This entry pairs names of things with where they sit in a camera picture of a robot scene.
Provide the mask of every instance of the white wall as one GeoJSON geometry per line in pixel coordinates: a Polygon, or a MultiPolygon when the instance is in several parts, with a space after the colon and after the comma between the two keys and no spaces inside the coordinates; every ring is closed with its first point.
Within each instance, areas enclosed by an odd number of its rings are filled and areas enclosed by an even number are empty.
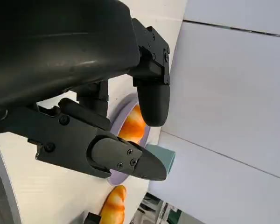
{"type": "Polygon", "coordinates": [[[161,132],[176,151],[167,180],[149,192],[206,224],[280,224],[280,179],[161,132]]]}
{"type": "Polygon", "coordinates": [[[206,224],[280,224],[280,37],[183,23],[149,191],[206,224]]]}
{"type": "Polygon", "coordinates": [[[183,23],[163,131],[280,177],[280,38],[183,23]]]}
{"type": "Polygon", "coordinates": [[[280,0],[188,0],[184,18],[280,35],[280,0]]]}

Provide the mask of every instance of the screw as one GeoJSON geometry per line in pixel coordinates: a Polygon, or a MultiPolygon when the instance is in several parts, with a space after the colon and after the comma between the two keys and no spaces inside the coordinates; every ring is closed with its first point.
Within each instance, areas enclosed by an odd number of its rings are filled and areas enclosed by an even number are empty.
{"type": "Polygon", "coordinates": [[[169,62],[169,55],[167,53],[165,53],[165,61],[169,62]]]}
{"type": "Polygon", "coordinates": [[[55,145],[54,145],[54,143],[50,142],[50,143],[46,144],[43,148],[47,153],[51,153],[55,150],[55,145]]]}
{"type": "Polygon", "coordinates": [[[131,164],[132,167],[134,167],[137,164],[137,160],[136,159],[132,159],[130,164],[131,164]]]}
{"type": "Polygon", "coordinates": [[[63,126],[65,125],[68,125],[70,122],[70,117],[67,116],[67,115],[62,115],[60,118],[59,118],[59,123],[63,126]]]}
{"type": "Polygon", "coordinates": [[[117,164],[117,168],[118,168],[118,169],[123,168],[123,163],[122,163],[122,162],[120,162],[119,164],[117,164]]]}

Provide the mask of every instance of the black bracket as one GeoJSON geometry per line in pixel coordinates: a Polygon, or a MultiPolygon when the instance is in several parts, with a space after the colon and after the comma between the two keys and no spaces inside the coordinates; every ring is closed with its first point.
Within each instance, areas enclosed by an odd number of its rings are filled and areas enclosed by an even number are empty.
{"type": "Polygon", "coordinates": [[[43,162],[100,178],[111,176],[109,169],[138,175],[139,146],[111,134],[110,121],[90,109],[67,98],[58,105],[6,110],[0,114],[0,132],[28,138],[43,162]]]}
{"type": "Polygon", "coordinates": [[[153,27],[145,28],[137,19],[132,22],[141,55],[139,65],[128,73],[133,85],[170,85],[169,45],[153,27]]]}

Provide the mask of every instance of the white surface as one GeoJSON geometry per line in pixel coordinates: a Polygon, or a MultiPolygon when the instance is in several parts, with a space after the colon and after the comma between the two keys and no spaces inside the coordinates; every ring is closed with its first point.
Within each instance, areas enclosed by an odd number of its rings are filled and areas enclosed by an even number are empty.
{"type": "Polygon", "coordinates": [[[176,158],[149,192],[206,224],[280,224],[279,178],[164,132],[159,146],[176,158]]]}
{"type": "Polygon", "coordinates": [[[183,23],[163,130],[280,176],[280,38],[183,23]]]}
{"type": "MultiPolygon", "coordinates": [[[[186,1],[172,1],[168,6],[167,0],[152,1],[152,11],[147,10],[147,4],[141,1],[124,2],[130,5],[133,17],[145,26],[154,26],[163,35],[171,47],[172,56],[186,1]]],[[[111,79],[108,115],[117,102],[135,91],[129,76],[111,79]]],[[[56,105],[61,97],[75,99],[75,94],[68,92],[42,105],[56,105]]],[[[152,129],[148,142],[156,144],[159,133],[160,128],[152,129]]],[[[36,147],[28,144],[27,139],[11,133],[0,134],[0,160],[5,165],[0,173],[5,174],[3,179],[10,179],[4,186],[10,195],[14,193],[23,224],[67,224],[84,211],[99,213],[113,188],[107,180],[36,161],[35,154],[36,147]]],[[[147,191],[148,181],[129,177],[124,185],[127,188],[124,224],[128,224],[147,191]]]]}
{"type": "Polygon", "coordinates": [[[280,34],[280,0],[188,0],[184,18],[280,34]]]}

